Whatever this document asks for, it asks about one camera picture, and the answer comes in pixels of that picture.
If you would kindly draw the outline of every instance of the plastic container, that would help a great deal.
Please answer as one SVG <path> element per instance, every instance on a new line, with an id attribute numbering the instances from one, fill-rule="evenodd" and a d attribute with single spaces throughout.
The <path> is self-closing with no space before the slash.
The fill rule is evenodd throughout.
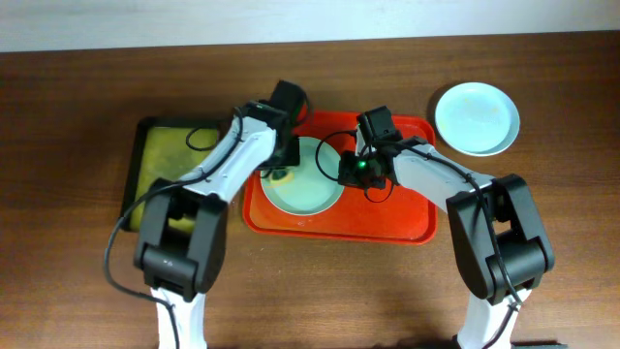
<path id="1" fill-rule="evenodd" d="M 358 112 L 316 111 L 312 120 L 295 131 L 300 136 L 323 139 L 334 131 L 355 129 L 358 115 Z M 393 120 L 403 137 L 420 136 L 435 143 L 435 134 L 426 120 L 402 115 L 395 115 Z M 347 135 L 335 136 L 328 143 L 338 152 L 355 148 L 354 138 Z M 381 200 L 387 194 L 388 189 L 369 191 L 373 200 Z M 330 209 L 298 216 L 271 204 L 258 174 L 248 179 L 243 219 L 252 230 L 263 234 L 400 244 L 429 242 L 437 231 L 435 205 L 400 186 L 395 187 L 389 199 L 380 204 L 367 201 L 362 190 L 347 187 Z"/>

